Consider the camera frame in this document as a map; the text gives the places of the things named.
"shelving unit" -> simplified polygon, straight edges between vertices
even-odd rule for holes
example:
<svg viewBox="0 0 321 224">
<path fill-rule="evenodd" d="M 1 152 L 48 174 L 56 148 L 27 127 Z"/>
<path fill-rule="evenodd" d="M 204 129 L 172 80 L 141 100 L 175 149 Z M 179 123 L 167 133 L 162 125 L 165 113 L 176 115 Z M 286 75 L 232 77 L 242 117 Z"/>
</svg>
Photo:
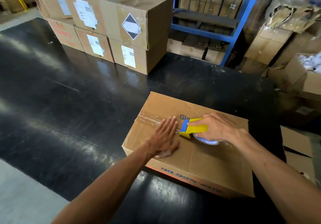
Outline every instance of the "shelving unit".
<svg viewBox="0 0 321 224">
<path fill-rule="evenodd" d="M 198 13 L 198 12 L 176 8 L 175 0 L 174 0 L 173 12 L 175 17 L 194 20 L 194 21 L 197 21 L 198 23 L 195 28 L 185 27 L 179 24 L 172 23 L 171 28 L 175 30 L 179 30 L 179 31 L 183 31 L 183 32 L 187 32 L 195 35 L 201 35 L 211 39 L 222 40 L 230 43 L 221 63 L 221 66 L 224 66 L 255 4 L 255 1 L 256 0 L 245 0 L 242 7 L 239 10 L 239 14 L 237 18 L 230 19 L 226 17 L 210 16 L 204 13 Z M 233 31 L 231 32 L 230 35 L 223 35 L 223 34 L 216 34 L 205 30 L 200 30 L 199 27 L 202 22 L 217 24 L 224 27 L 230 27 L 230 28 L 233 28 Z"/>
</svg>

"white label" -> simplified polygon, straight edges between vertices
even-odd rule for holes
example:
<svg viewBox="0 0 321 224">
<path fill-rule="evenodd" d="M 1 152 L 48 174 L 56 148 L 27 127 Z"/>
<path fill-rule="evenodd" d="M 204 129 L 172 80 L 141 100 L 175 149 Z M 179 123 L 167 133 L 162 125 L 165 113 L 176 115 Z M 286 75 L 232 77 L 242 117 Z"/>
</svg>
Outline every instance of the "white label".
<svg viewBox="0 0 321 224">
<path fill-rule="evenodd" d="M 80 20 L 82 20 L 87 27 L 92 27 L 95 29 L 96 25 L 98 24 L 98 20 L 95 17 L 92 6 L 90 6 L 87 1 L 83 0 L 76 0 L 76 2 L 74 2 L 74 6 L 77 10 Z"/>
<path fill-rule="evenodd" d="M 67 6 L 66 0 L 57 0 L 57 1 L 64 15 L 71 15 L 70 10 Z"/>
<path fill-rule="evenodd" d="M 137 24 L 136 20 L 131 14 L 128 14 L 128 16 L 125 18 L 122 26 L 133 40 L 136 39 L 136 37 L 142 31 L 142 28 Z"/>
<path fill-rule="evenodd" d="M 313 112 L 314 110 L 311 109 L 311 108 L 307 108 L 305 106 L 301 106 L 299 109 L 296 110 L 296 112 L 300 113 L 300 114 L 303 114 L 303 115 L 308 115 L 310 114 L 311 112 Z"/>
<path fill-rule="evenodd" d="M 126 46 L 121 46 L 121 50 L 123 52 L 124 63 L 136 68 L 134 50 Z"/>
<path fill-rule="evenodd" d="M 96 36 L 92 36 L 92 35 L 89 35 L 87 34 L 87 37 L 88 37 L 88 40 L 89 40 L 89 43 L 90 43 L 90 46 L 92 48 L 92 51 L 97 54 L 97 55 L 100 55 L 100 56 L 104 56 L 104 49 L 100 46 L 99 44 L 99 40 Z"/>
</svg>

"hazard diamond label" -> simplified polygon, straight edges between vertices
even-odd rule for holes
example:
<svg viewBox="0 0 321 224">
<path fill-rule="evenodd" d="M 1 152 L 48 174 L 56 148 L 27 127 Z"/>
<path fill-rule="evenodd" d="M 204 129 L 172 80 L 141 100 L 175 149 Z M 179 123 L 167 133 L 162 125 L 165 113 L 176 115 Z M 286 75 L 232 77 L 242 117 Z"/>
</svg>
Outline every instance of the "hazard diamond label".
<svg viewBox="0 0 321 224">
<path fill-rule="evenodd" d="M 131 14 L 128 14 L 125 18 L 122 26 L 133 40 L 142 32 L 141 27 L 137 24 Z"/>
</svg>

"black work surface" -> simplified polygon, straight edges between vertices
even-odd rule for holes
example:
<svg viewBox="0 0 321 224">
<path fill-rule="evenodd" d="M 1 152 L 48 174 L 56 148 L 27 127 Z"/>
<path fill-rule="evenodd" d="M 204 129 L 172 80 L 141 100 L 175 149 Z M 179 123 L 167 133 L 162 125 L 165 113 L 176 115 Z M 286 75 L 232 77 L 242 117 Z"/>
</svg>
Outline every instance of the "black work surface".
<svg viewBox="0 0 321 224">
<path fill-rule="evenodd" d="M 167 53 L 150 75 L 60 45 L 35 19 L 0 33 L 0 157 L 71 201 L 125 157 L 121 145 L 151 91 L 249 119 L 282 160 L 273 87 L 259 76 Z M 281 218 L 255 199 L 226 200 L 144 169 L 112 223 L 255 223 Z"/>
</svg>

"forearm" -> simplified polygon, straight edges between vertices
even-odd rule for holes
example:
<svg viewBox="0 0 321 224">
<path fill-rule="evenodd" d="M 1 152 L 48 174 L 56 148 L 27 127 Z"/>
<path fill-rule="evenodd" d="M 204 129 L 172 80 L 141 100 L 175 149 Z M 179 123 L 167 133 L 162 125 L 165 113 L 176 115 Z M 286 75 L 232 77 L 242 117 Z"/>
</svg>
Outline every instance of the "forearm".
<svg viewBox="0 0 321 224">
<path fill-rule="evenodd" d="M 305 177 L 267 151 L 248 133 L 234 136 L 234 145 L 288 223 L 320 223 L 321 193 Z"/>
<path fill-rule="evenodd" d="M 116 163 L 70 202 L 52 224 L 107 223 L 151 157 L 142 146 Z"/>
</svg>

